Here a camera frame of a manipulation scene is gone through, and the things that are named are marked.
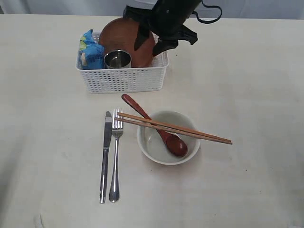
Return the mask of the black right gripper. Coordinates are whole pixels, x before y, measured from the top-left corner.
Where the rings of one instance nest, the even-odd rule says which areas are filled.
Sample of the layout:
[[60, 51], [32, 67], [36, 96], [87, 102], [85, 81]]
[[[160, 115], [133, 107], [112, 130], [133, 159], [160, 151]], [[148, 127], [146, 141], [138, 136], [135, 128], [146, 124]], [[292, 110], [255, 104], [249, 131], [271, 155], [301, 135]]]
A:
[[179, 44], [178, 40], [185, 40], [193, 45], [198, 40], [197, 33], [183, 23], [196, 7], [197, 4], [155, 4], [152, 9], [141, 9], [127, 5], [123, 17], [139, 23], [134, 50], [137, 51], [150, 37], [150, 32], [159, 36], [152, 50], [154, 57], [175, 49]]

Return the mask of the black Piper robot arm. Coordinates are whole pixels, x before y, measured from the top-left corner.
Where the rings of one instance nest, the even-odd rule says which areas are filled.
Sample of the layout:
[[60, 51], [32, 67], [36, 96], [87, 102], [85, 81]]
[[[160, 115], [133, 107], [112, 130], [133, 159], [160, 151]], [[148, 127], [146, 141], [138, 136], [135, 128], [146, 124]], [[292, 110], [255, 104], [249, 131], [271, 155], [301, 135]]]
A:
[[185, 40], [193, 45], [198, 40], [197, 33], [183, 23], [199, 3], [199, 0], [159, 0], [152, 9], [126, 6], [123, 17], [139, 23], [134, 50], [141, 47], [151, 32], [159, 37], [152, 49], [153, 56], [175, 49], [179, 40]]

